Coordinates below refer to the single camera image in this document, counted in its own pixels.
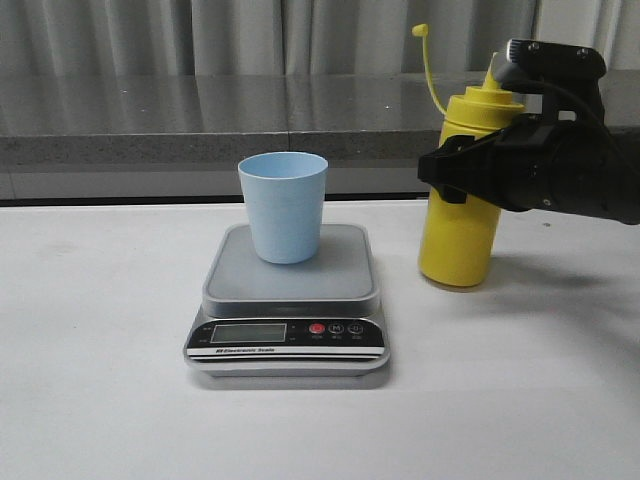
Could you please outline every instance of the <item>red button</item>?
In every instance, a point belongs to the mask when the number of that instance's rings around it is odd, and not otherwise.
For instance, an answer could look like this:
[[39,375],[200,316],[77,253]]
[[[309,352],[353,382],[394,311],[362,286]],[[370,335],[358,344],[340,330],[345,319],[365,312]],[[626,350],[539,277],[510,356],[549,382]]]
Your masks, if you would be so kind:
[[309,331],[317,335],[324,333],[325,326],[321,323],[312,323],[309,325]]

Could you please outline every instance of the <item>power button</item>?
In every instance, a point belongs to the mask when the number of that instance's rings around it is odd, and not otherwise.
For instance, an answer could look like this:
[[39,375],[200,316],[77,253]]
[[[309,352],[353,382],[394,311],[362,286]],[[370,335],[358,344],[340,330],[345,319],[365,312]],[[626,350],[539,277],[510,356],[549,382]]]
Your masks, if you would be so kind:
[[322,323],[312,323],[309,325],[309,331],[315,335],[324,333],[325,326]]
[[360,323],[352,323],[347,327],[347,330],[354,335],[361,335],[364,332],[364,327]]

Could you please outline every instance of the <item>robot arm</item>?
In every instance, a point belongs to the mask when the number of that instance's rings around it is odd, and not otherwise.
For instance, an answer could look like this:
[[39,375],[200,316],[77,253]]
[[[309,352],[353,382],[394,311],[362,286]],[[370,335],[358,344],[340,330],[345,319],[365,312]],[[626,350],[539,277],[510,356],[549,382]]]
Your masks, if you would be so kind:
[[[443,200],[471,194],[506,210],[552,210],[640,224],[640,141],[604,126],[593,49],[511,40],[492,62],[502,88],[541,94],[542,112],[493,135],[450,137],[419,160],[418,178]],[[575,120],[560,120],[571,111]]]

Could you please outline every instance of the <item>cup rim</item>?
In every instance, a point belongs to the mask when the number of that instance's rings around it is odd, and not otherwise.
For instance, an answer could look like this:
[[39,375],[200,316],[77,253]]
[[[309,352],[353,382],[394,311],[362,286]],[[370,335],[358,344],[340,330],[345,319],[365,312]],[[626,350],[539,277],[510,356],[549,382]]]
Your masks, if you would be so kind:
[[[292,175],[292,176],[288,176],[288,177],[270,177],[270,176],[266,176],[266,175],[256,175],[255,173],[249,173],[246,172],[245,170],[243,170],[242,166],[243,164],[246,165],[246,163],[249,163],[249,161],[255,161],[256,158],[259,157],[270,157],[270,156],[275,156],[275,155],[285,155],[285,156],[307,156],[307,157],[314,157],[316,159],[321,160],[321,167],[318,167],[316,170],[305,174],[305,175]],[[245,159],[243,159],[242,161],[240,161],[238,163],[238,172],[241,173],[242,175],[246,175],[248,177],[253,177],[253,178],[260,178],[260,179],[264,179],[264,180],[273,180],[273,181],[278,181],[278,180],[291,180],[294,178],[308,178],[308,177],[312,177],[314,175],[318,175],[324,171],[326,171],[329,167],[329,162],[327,161],[326,158],[317,155],[315,153],[310,153],[310,152],[297,152],[297,151],[281,151],[281,152],[265,152],[265,153],[258,153],[256,155],[251,155],[250,157],[247,157]]]

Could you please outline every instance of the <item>scale button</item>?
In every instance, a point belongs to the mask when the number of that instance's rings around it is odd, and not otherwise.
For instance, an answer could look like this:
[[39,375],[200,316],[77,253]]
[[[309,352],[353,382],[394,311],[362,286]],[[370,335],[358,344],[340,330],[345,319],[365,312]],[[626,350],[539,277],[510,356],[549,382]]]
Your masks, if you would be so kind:
[[360,335],[364,332],[364,327],[359,323],[352,323],[347,327],[347,330],[349,330],[349,333],[353,333],[354,335]]
[[312,323],[311,325],[309,325],[309,331],[311,333],[315,333],[316,335],[324,333],[324,330],[325,326],[322,323]]
[[344,326],[341,323],[332,323],[329,325],[329,331],[333,334],[339,335],[344,332]]

